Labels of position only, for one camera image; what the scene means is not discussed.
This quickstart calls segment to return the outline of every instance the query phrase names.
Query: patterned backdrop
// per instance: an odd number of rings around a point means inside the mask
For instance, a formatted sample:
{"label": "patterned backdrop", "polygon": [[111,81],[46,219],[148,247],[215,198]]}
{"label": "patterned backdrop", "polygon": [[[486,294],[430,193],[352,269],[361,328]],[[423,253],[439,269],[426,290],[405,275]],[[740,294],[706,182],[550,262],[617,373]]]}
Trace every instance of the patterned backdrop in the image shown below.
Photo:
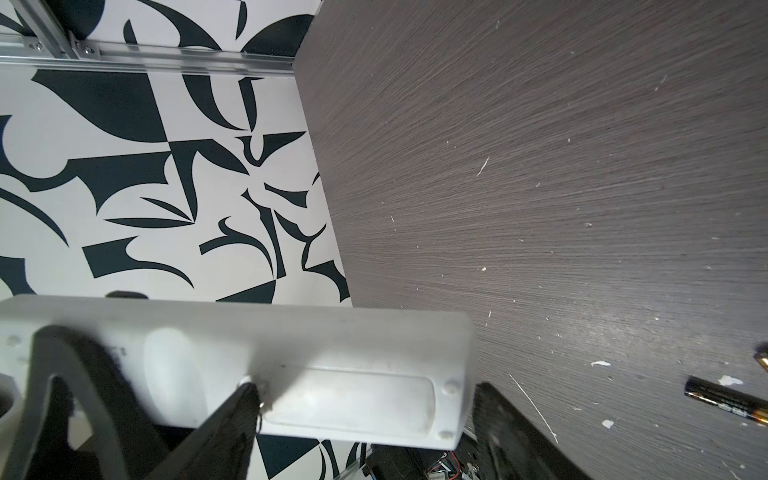
{"label": "patterned backdrop", "polygon": [[[51,1],[79,38],[294,55],[319,2]],[[0,33],[29,34],[0,2]],[[351,306],[292,78],[0,71],[0,299]],[[260,435],[249,478],[359,445]]]}

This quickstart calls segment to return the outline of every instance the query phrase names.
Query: white plastic object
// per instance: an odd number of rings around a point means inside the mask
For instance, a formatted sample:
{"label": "white plastic object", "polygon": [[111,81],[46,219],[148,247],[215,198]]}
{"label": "white plastic object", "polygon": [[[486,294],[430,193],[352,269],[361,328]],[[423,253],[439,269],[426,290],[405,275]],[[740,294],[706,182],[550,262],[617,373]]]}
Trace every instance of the white plastic object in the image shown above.
{"label": "white plastic object", "polygon": [[22,393],[51,323],[104,346],[163,425],[199,426],[250,376],[262,433],[450,450],[474,391],[463,313],[21,295],[0,302],[0,372]]}

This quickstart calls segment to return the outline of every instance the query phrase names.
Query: wooden table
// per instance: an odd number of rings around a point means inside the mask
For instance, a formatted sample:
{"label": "wooden table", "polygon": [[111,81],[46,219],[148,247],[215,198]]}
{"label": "wooden table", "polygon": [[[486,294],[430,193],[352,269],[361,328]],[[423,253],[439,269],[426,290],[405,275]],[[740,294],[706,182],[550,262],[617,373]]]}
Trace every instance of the wooden table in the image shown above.
{"label": "wooden table", "polygon": [[683,395],[768,398],[767,6],[326,0],[296,79],[355,306],[469,313],[595,479],[768,478]]}

